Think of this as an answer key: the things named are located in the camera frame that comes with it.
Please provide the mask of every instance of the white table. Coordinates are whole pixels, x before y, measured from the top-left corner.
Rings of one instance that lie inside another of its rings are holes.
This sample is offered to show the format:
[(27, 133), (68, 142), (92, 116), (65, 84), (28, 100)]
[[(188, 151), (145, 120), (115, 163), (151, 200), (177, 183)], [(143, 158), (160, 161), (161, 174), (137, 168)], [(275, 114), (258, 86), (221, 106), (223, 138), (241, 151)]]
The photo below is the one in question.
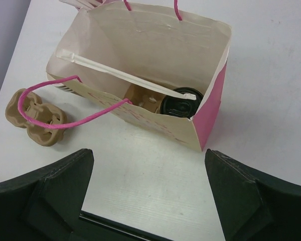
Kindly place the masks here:
[[(142, 1), (172, 6), (173, 0)], [(301, 185), (301, 1), (192, 0), (180, 9), (234, 27), (222, 105), (207, 148)], [(131, 126), (114, 115), (66, 132), (51, 148), (5, 119), (19, 88), (46, 80), (45, 66), (76, 10), (32, 0), (0, 92), (0, 181), (81, 148), (95, 165), (83, 210), (175, 241), (223, 240), (204, 153)], [(80, 119), (100, 109), (54, 87), (36, 91)]]

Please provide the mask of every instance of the black lid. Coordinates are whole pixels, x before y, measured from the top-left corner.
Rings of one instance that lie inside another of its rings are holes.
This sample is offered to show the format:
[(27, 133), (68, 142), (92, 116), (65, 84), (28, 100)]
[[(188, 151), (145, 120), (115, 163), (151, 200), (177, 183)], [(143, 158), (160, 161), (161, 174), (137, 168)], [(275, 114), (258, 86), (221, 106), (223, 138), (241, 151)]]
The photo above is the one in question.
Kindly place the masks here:
[(181, 94), (194, 94), (196, 96), (196, 100), (174, 98), (167, 95), (165, 96), (161, 104), (161, 114), (167, 114), (182, 118), (193, 117), (196, 114), (196, 111), (203, 99), (201, 92), (188, 87), (177, 88), (174, 89), (174, 91)]

